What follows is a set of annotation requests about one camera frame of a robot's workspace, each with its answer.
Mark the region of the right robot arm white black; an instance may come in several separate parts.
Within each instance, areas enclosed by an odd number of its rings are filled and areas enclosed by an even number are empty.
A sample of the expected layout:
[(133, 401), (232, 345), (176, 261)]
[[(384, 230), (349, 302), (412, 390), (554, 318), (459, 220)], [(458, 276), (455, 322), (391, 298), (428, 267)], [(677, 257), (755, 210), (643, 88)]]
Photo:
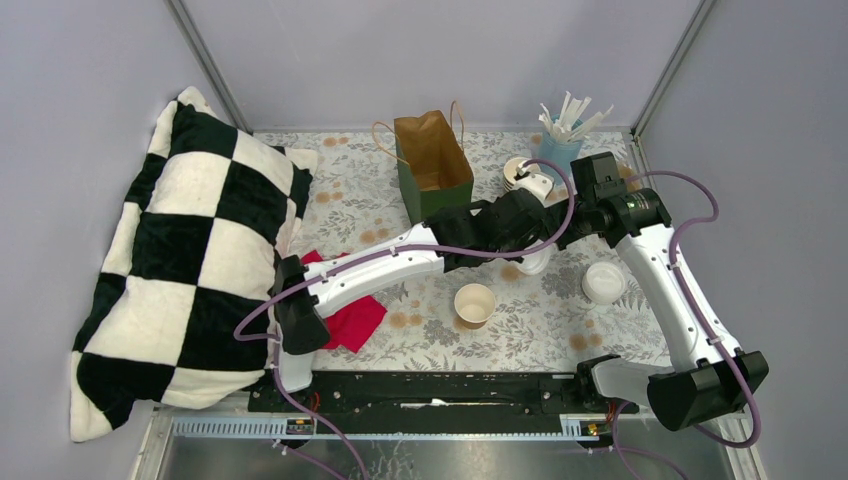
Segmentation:
[(759, 351), (745, 351), (718, 318), (679, 248), (658, 194), (629, 191), (612, 154), (575, 160), (577, 200), (560, 248), (601, 236), (630, 269), (652, 309), (671, 365), (662, 369), (614, 354), (578, 364), (575, 402), (597, 412), (612, 399), (650, 408), (668, 430), (697, 427), (751, 405), (769, 373)]

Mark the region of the white plastic cup lid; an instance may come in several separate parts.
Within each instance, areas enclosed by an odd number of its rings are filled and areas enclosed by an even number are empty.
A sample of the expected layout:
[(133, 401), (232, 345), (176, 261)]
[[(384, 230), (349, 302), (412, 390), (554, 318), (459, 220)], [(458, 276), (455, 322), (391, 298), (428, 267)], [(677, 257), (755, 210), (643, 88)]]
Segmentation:
[(525, 255), (521, 258), (520, 262), (516, 263), (516, 268), (525, 275), (540, 274), (546, 269), (552, 255), (556, 251), (557, 247), (551, 244), (536, 253)]

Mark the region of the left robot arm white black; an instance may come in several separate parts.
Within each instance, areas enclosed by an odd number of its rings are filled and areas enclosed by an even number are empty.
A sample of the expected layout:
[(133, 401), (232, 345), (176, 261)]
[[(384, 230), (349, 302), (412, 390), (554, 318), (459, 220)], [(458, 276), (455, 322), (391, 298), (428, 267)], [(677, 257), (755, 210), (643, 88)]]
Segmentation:
[(281, 344), (272, 398), (288, 411), (307, 404), (315, 353), (331, 339), (327, 317), (419, 276), (476, 268), (495, 258), (522, 261), (561, 223), (558, 212), (518, 189), (493, 202), (442, 208), (389, 241), (337, 260), (306, 265), (295, 255), (283, 259), (272, 288)]

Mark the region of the brown paper cup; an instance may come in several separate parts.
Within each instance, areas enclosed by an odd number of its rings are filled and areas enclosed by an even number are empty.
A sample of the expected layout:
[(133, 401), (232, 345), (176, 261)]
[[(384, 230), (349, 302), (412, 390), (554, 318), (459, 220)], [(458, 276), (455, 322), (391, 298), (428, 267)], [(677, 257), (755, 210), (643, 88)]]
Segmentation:
[(494, 314), (496, 298), (488, 287), (472, 283), (457, 291), (453, 306), (462, 324), (476, 330), (482, 328)]

